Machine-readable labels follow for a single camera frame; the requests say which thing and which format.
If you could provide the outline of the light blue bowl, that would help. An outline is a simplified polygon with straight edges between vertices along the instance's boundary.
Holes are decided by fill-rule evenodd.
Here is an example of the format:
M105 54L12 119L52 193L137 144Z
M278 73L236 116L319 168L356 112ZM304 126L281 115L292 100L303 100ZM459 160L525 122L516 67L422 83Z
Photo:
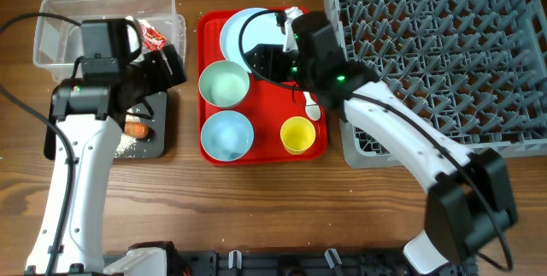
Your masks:
M224 110L211 115L203 124L200 141L214 160L230 162L245 156L254 142L254 128L237 111Z

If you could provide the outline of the light green bowl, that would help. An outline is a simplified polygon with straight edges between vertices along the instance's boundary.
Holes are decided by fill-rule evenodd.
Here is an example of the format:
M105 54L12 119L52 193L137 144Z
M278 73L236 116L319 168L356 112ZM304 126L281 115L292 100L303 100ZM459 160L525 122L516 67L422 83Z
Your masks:
M198 90L207 103L220 109L229 109L239 105L247 96L250 76L236 62L214 62L202 71Z

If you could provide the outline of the red snack wrapper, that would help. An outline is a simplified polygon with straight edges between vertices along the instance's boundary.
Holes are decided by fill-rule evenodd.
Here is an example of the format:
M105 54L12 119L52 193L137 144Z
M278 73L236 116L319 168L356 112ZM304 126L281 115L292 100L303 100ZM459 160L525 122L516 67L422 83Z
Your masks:
M138 23L141 26L143 44L147 50L161 50L168 44L167 38L159 33L148 21L139 20Z

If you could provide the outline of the orange carrot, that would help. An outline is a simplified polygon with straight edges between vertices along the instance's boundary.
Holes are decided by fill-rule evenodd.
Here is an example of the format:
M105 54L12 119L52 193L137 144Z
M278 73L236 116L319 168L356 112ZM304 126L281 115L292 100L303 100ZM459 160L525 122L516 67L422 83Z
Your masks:
M148 137L149 128L142 122L129 121L125 123L123 133L132 138L143 139Z

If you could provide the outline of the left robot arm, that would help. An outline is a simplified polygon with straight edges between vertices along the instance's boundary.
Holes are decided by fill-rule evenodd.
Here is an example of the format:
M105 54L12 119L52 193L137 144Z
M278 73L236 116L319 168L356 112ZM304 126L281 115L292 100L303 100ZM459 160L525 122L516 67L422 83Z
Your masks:
M27 275L103 272L106 190L126 112L187 80L171 44L141 62L84 58L81 67L82 77L63 80L52 95L47 121L56 138L55 165Z

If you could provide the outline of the white rice pile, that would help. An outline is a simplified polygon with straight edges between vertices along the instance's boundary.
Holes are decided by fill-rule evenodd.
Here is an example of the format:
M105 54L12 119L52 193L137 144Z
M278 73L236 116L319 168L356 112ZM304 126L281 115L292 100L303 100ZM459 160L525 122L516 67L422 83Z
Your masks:
M142 122L138 117L133 115L126 116L126 122L136 121ZM140 139L132 138L124 133L121 134L121 140L115 150L115 158L122 158L127 152L131 153L135 151L136 144Z

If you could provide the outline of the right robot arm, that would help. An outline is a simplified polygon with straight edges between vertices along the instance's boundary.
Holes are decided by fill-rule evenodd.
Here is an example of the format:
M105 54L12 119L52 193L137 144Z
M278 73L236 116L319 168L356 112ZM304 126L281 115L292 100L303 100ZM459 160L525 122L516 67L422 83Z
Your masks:
M423 231L403 254L420 274L478 256L498 239L510 272L514 261L504 231L518 220L505 160L492 149L474 153L445 137L407 108L363 62L349 61L336 45L258 44L239 51L258 78L315 94L320 104L378 140L416 178L426 193Z

